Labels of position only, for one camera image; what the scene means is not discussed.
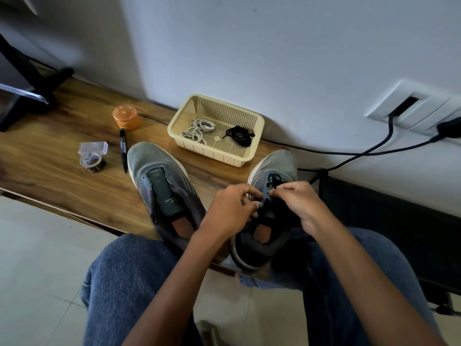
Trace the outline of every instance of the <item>wall socket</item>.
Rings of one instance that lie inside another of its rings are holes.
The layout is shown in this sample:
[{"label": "wall socket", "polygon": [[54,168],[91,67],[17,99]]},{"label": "wall socket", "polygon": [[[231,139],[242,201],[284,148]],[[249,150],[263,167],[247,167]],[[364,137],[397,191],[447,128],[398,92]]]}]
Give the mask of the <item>wall socket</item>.
[{"label": "wall socket", "polygon": [[[396,126],[435,136],[438,123],[461,116],[461,96],[403,79],[365,116],[387,123],[392,112]],[[446,140],[461,143],[461,138]]]}]

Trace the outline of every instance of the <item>beige basket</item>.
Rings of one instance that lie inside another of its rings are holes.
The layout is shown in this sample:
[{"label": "beige basket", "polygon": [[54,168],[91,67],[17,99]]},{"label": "beige basket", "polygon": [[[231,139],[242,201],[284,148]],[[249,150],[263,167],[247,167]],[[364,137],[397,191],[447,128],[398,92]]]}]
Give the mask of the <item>beige basket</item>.
[{"label": "beige basket", "polygon": [[[213,131],[203,133],[207,145],[180,135],[198,118],[210,120],[216,124]],[[249,147],[238,145],[229,136],[222,138],[226,130],[235,125],[249,129],[255,134]],[[171,120],[168,133],[175,139],[177,145],[183,148],[223,163],[242,167],[255,156],[263,127],[264,119],[259,114],[201,94],[193,94]]]}]

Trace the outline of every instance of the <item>jeans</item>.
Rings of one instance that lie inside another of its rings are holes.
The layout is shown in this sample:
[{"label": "jeans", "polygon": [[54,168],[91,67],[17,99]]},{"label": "jeans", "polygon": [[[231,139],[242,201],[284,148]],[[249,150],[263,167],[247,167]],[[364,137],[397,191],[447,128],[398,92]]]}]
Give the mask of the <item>jeans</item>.
[{"label": "jeans", "polygon": [[[400,250],[376,232],[359,228],[349,231],[439,333],[418,280]],[[90,266],[82,287],[82,301],[88,309],[84,345],[122,344],[178,259],[163,242],[132,234],[109,244]],[[273,258],[268,282],[241,275],[241,283],[303,291],[311,346],[370,344],[322,250],[301,230],[294,230]],[[202,345],[192,314],[182,344]]]}]

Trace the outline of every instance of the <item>wooden table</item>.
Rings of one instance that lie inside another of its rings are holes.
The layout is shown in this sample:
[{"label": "wooden table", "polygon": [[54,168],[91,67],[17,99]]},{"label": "wooden table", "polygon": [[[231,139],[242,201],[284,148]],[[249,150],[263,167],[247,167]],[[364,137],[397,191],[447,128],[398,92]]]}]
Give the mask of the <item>wooden table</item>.
[{"label": "wooden table", "polygon": [[[186,168],[205,208],[219,189],[246,182],[254,166],[279,149],[261,141],[254,159],[237,168],[176,145],[166,131],[174,110],[73,78],[55,95],[57,108],[28,115],[0,133],[0,189],[121,232],[158,239],[130,175],[123,172],[115,106],[133,104],[141,115],[141,126],[126,133],[128,147],[149,141],[170,152]],[[3,93],[0,108],[7,98]],[[79,164],[78,148],[100,141],[109,145],[107,164],[102,172],[90,173]]]}]

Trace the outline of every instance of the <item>plug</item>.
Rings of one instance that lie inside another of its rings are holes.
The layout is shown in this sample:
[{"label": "plug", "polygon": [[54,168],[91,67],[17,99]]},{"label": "plug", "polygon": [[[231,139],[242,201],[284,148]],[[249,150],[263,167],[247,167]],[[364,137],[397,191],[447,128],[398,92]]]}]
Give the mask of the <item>plug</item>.
[{"label": "plug", "polygon": [[461,137],[461,117],[437,125],[437,132],[441,138]]}]

